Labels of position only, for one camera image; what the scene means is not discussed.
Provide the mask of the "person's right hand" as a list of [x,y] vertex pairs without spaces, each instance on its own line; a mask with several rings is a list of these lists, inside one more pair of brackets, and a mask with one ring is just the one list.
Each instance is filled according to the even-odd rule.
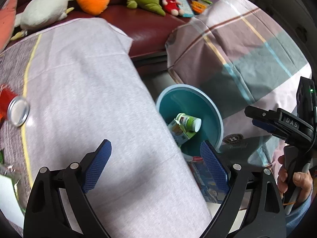
[[[284,155],[279,156],[278,162],[282,165],[278,172],[277,178],[277,187],[281,198],[283,198],[284,194],[288,190],[288,185],[286,184],[287,179],[287,170],[284,167],[285,157]],[[299,207],[303,202],[307,200],[312,192],[313,188],[313,179],[309,172],[302,173],[297,172],[293,174],[293,183],[296,187],[300,188],[300,193],[297,198],[297,202],[294,204],[293,208]]]

